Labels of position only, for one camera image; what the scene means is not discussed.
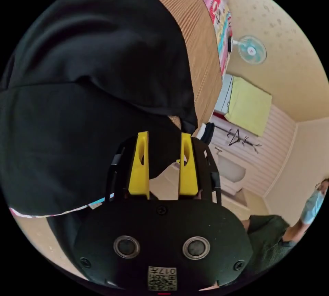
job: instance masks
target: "face mask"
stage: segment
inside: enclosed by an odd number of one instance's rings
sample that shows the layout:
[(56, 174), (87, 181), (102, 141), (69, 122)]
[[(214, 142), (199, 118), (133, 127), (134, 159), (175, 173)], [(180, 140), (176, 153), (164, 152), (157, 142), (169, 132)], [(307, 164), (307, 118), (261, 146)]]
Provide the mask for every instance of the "face mask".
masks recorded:
[(315, 190), (312, 196), (307, 200), (301, 215), (301, 221), (304, 224), (311, 224), (315, 219), (320, 207), (323, 203), (324, 195), (319, 191)]

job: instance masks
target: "pink striped wallpaper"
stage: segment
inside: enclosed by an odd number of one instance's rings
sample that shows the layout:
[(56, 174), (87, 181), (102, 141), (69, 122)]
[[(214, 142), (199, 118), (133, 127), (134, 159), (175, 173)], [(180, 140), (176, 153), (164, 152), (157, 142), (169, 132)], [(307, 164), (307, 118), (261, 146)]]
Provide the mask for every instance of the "pink striped wallpaper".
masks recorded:
[[(232, 131), (235, 132), (237, 129), (235, 125), (214, 115), (210, 121), (226, 130), (232, 128)], [(257, 148), (258, 154), (247, 144), (243, 146), (241, 143), (236, 143), (228, 146), (232, 137), (227, 137), (224, 131), (217, 128), (215, 128), (211, 142), (256, 167), (254, 177), (246, 181), (243, 187), (260, 196), (264, 196), (277, 179), (282, 166), (285, 164), (294, 139), (295, 129), (296, 122), (283, 111), (272, 105), (262, 137), (257, 137), (239, 128), (240, 137), (249, 136), (248, 141), (255, 144), (262, 144), (261, 147)]]

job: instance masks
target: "screw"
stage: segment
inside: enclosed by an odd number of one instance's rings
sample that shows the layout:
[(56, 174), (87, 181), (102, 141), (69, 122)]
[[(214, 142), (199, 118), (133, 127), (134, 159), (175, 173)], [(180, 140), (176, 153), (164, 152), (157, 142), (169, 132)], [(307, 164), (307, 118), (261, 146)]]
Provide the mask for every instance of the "screw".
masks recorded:
[(91, 267), (91, 264), (90, 262), (84, 258), (84, 257), (81, 257), (80, 258), (80, 263), (82, 264), (82, 266), (84, 266), (86, 269), (89, 269)]
[(235, 271), (239, 271), (239, 270), (241, 270), (241, 269), (244, 267), (244, 264), (245, 264), (245, 262), (244, 262), (243, 260), (241, 260), (241, 261), (237, 261), (237, 262), (234, 264), (233, 269), (234, 269)]
[(157, 213), (158, 213), (159, 215), (164, 215), (164, 214), (166, 214), (166, 213), (167, 213), (167, 209), (166, 209), (166, 207), (164, 207), (164, 206), (159, 206), (159, 207), (157, 208)]

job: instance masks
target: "dark green shirt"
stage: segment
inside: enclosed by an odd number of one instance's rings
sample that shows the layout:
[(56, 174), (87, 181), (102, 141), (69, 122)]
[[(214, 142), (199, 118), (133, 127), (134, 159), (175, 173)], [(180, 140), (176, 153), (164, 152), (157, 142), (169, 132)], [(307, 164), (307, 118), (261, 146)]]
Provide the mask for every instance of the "dark green shirt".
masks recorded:
[(279, 262), (296, 244), (285, 242), (282, 237), (289, 224), (278, 215), (251, 215), (247, 231), (253, 256), (240, 278), (258, 274)]

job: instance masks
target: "fan blade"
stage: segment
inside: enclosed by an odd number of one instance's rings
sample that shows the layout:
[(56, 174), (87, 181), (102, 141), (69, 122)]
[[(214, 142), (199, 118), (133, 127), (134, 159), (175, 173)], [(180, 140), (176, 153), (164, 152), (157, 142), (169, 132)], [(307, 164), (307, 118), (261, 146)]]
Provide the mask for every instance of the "fan blade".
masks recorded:
[(255, 47), (255, 49), (256, 49), (257, 53), (264, 54), (263, 48), (259, 44), (257, 44), (257, 46)]
[(247, 52), (247, 47), (245, 46), (245, 44), (240, 46), (240, 51)]
[(257, 52), (256, 53), (256, 55), (254, 56), (254, 58), (255, 58), (255, 61), (256, 62), (260, 62), (261, 61), (261, 56), (260, 56), (260, 54)]
[(244, 55), (244, 58), (248, 61), (252, 61), (254, 57), (252, 55), (246, 54)]

